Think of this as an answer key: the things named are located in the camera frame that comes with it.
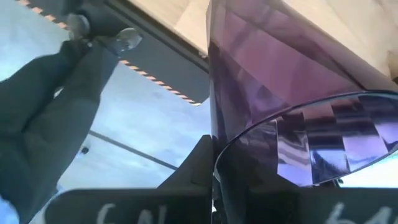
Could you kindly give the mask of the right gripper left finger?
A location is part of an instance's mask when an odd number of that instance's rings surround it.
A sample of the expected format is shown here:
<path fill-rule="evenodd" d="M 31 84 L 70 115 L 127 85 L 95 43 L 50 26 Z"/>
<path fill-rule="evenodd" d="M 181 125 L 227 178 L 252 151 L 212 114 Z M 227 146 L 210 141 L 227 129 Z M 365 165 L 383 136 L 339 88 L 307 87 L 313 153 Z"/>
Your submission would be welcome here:
<path fill-rule="evenodd" d="M 45 224 L 211 224 L 213 159 L 204 135 L 157 188 L 71 190 L 49 203 Z"/>

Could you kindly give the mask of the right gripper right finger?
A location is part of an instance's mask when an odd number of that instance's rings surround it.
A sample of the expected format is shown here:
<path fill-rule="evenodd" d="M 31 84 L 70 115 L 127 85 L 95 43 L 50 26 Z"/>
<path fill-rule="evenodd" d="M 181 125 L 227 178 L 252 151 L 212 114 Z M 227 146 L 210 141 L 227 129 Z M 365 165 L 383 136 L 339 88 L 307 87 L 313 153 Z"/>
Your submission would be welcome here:
<path fill-rule="evenodd" d="M 245 224 L 398 224 L 398 189 L 258 190 L 249 194 Z"/>

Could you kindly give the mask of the purple transparent tumbler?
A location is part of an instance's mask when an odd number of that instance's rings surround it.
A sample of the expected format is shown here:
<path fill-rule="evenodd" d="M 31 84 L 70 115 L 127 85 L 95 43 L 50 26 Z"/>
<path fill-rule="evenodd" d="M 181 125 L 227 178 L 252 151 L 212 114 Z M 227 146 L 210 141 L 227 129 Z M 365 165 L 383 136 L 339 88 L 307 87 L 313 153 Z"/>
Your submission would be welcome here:
<path fill-rule="evenodd" d="M 249 194 L 340 188 L 398 155 L 398 85 L 281 0 L 211 0 L 215 175 L 227 224 Z"/>

